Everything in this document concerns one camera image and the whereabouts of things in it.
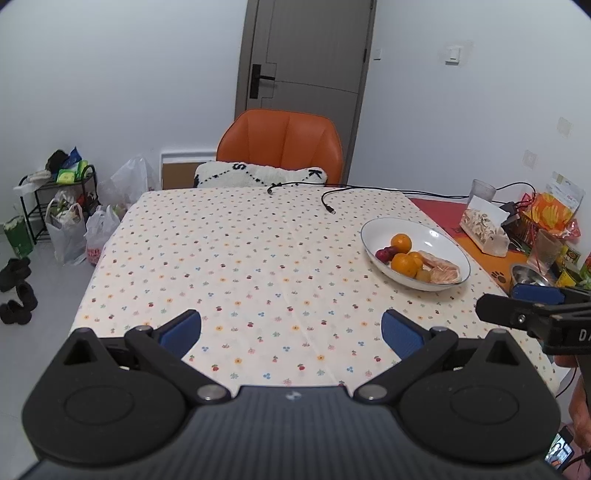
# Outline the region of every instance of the white pillow with letters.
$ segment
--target white pillow with letters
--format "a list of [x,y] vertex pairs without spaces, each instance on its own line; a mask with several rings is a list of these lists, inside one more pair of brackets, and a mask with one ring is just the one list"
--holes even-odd
[[254,165],[244,162],[210,161],[195,170],[193,186],[207,187],[270,187],[288,181],[325,184],[327,175],[318,167],[301,170]]

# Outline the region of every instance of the white oval bowl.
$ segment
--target white oval bowl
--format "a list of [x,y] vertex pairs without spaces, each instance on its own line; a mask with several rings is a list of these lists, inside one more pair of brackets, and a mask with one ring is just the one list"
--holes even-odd
[[[389,265],[375,258],[374,253],[388,247],[397,233],[406,233],[413,243],[412,251],[423,250],[436,257],[448,260],[460,267],[462,280],[456,283],[427,283],[395,272]],[[375,218],[361,228],[361,241],[370,260],[392,280],[422,291],[442,291],[464,283],[470,277],[470,262],[462,249],[448,237],[432,228],[401,218]]]

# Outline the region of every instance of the paw print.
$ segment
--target paw print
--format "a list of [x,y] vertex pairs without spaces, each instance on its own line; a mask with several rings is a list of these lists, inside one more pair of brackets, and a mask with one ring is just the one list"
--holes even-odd
[[491,277],[494,278],[500,284],[507,283],[507,279],[505,278],[502,272],[491,272]]

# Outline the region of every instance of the door handle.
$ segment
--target door handle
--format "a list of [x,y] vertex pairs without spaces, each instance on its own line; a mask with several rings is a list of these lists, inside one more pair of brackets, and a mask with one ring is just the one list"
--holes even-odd
[[275,80],[275,77],[269,77],[268,75],[261,75],[261,64],[253,63],[251,71],[251,91],[248,98],[256,100],[258,98],[259,82],[261,80]]

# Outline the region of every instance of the wall socket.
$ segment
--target wall socket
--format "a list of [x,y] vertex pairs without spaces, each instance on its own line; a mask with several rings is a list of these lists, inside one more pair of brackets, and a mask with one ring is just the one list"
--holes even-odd
[[558,119],[558,124],[556,125],[556,130],[558,133],[565,138],[570,137],[570,130],[572,129],[573,124],[570,123],[566,118],[560,117]]
[[538,155],[529,150],[525,150],[525,153],[523,154],[523,165],[533,170],[536,163],[538,163]]

